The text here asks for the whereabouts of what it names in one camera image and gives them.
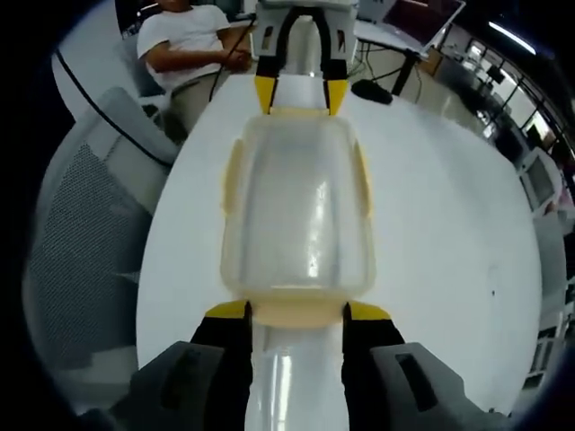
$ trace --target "plastic container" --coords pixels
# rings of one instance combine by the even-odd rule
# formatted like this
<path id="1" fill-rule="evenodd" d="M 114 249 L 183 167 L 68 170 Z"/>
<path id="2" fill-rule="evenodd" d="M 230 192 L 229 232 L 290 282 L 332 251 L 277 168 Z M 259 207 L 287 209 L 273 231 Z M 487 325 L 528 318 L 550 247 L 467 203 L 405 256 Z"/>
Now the plastic container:
<path id="1" fill-rule="evenodd" d="M 369 189 L 344 119 L 284 110 L 251 119 L 226 173 L 221 273 L 241 297 L 333 297 L 369 289 Z"/>

